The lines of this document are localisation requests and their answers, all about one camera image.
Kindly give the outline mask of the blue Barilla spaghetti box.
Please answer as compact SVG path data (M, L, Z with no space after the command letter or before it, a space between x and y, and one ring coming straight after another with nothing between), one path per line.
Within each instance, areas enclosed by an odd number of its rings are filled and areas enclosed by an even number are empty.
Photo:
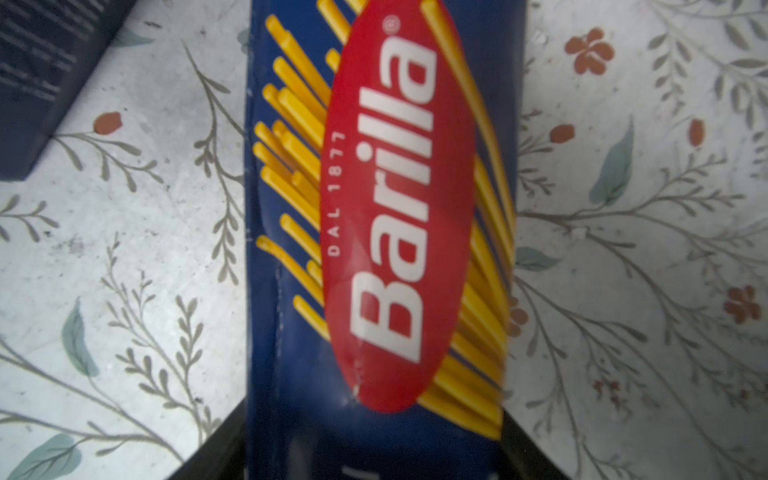
M522 1L256 1L251 479L494 479Z

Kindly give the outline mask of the dark blue pasta box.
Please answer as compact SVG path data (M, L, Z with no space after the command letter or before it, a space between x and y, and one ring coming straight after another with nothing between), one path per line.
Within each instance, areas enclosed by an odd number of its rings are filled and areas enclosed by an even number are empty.
M1 179L33 169L133 1L1 1Z

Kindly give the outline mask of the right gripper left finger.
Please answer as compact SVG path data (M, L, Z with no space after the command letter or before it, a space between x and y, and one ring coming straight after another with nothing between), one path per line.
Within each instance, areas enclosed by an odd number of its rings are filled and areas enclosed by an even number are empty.
M242 400L169 480L244 480L246 402Z

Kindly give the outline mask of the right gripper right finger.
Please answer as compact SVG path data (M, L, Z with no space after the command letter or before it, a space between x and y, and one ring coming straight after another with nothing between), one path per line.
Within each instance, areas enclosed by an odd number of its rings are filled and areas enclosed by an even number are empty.
M503 414L500 478L516 480L569 480L508 414Z

